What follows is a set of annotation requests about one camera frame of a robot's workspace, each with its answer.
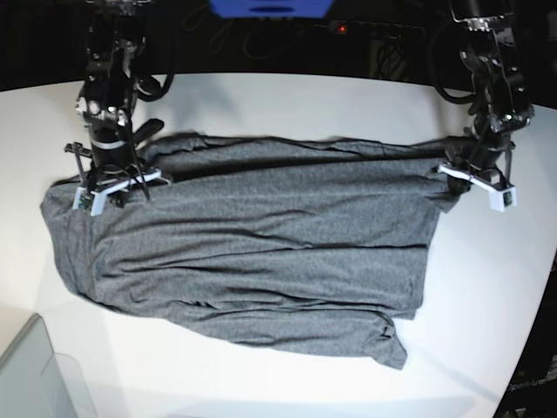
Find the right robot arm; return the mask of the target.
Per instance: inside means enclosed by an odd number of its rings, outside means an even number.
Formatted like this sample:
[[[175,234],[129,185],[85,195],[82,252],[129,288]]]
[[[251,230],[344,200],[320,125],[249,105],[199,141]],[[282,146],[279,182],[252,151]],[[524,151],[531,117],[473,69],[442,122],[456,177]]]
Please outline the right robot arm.
[[[164,122],[152,118],[135,128],[132,115],[137,102],[158,101],[169,91],[175,70],[170,68],[159,83],[141,60],[150,2],[92,1],[90,6],[84,83],[75,103],[90,144],[73,142],[64,149],[77,162],[74,208],[98,216],[106,203],[124,206],[135,187],[148,196],[151,182],[172,182],[138,155],[140,144],[161,131]]]

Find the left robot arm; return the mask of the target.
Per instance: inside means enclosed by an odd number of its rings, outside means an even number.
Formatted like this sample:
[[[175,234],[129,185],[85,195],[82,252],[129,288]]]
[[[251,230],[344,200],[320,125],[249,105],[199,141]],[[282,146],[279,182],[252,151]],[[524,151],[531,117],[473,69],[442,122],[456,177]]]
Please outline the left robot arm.
[[[473,123],[447,150],[447,185],[452,194],[486,185],[509,196],[514,132],[528,126],[534,108],[519,65],[513,39],[513,6],[509,1],[452,1],[451,15],[431,35],[427,69],[435,90],[449,103],[467,105]],[[444,32],[460,29],[465,44],[460,59],[471,73],[473,92],[449,94],[440,82],[435,49]]]

